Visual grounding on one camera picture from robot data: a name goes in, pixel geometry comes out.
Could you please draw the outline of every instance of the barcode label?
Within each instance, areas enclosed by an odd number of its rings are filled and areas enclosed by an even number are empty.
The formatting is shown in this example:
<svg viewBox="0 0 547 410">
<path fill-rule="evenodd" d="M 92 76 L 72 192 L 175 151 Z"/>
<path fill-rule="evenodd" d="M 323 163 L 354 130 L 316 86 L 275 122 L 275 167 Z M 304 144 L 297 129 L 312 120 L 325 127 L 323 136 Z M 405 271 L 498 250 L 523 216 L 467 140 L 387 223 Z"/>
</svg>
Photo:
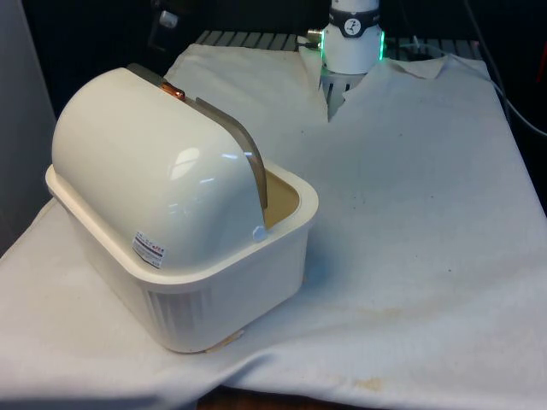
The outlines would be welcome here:
<svg viewBox="0 0 547 410">
<path fill-rule="evenodd" d="M 141 231 L 137 232 L 133 239 L 132 248 L 143 261 L 150 263 L 158 269 L 162 267 L 165 249 L 158 243 L 151 241 Z"/>
</svg>

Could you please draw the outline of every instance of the white tablecloth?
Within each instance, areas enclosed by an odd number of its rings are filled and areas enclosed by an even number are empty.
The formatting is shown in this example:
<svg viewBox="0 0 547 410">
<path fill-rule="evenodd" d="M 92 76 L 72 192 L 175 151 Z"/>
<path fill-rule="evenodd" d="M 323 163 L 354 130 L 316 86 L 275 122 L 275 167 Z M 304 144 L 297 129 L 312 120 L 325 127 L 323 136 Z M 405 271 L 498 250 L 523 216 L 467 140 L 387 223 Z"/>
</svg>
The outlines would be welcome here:
<svg viewBox="0 0 547 410">
<path fill-rule="evenodd" d="M 220 351 L 168 352 L 54 204 L 0 262 L 0 397 L 163 407 L 225 384 L 370 407 L 547 408 L 547 225 L 491 85 L 454 62 L 435 80 L 384 63 L 326 124 L 309 87 L 276 73 L 286 57 L 195 46 L 168 79 L 319 192 L 302 290 Z"/>
</svg>

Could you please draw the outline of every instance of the small white knob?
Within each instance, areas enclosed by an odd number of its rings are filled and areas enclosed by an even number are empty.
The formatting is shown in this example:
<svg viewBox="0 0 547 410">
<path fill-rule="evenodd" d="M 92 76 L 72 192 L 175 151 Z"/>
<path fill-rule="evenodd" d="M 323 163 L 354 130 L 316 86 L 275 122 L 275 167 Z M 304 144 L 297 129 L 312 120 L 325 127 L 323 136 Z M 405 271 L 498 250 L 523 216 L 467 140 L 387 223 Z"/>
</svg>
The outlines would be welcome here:
<svg viewBox="0 0 547 410">
<path fill-rule="evenodd" d="M 255 239 L 255 242 L 262 242 L 267 237 L 266 228 L 262 225 L 257 226 L 255 230 L 253 231 L 253 239 Z"/>
</svg>

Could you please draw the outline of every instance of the white plastic container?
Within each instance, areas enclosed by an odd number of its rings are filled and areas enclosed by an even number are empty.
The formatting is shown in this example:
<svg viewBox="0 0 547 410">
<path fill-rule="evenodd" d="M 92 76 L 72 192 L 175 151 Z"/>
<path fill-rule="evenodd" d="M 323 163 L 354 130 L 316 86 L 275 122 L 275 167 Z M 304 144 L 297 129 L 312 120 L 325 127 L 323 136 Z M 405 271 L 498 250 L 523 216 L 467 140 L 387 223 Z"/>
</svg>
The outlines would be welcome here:
<svg viewBox="0 0 547 410">
<path fill-rule="evenodd" d="M 63 110 L 46 173 L 91 264 L 178 352 L 215 346 L 298 291 L 318 208 L 226 119 L 114 70 Z"/>
</svg>

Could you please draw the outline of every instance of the white wall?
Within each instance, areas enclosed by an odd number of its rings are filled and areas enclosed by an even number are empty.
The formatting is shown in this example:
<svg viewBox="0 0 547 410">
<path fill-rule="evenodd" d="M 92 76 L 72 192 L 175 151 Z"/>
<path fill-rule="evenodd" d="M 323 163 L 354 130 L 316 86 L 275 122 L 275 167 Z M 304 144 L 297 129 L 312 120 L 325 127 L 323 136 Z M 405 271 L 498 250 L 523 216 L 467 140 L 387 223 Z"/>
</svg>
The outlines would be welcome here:
<svg viewBox="0 0 547 410">
<path fill-rule="evenodd" d="M 0 255 L 47 201 L 55 117 L 20 0 L 0 0 Z"/>
</svg>

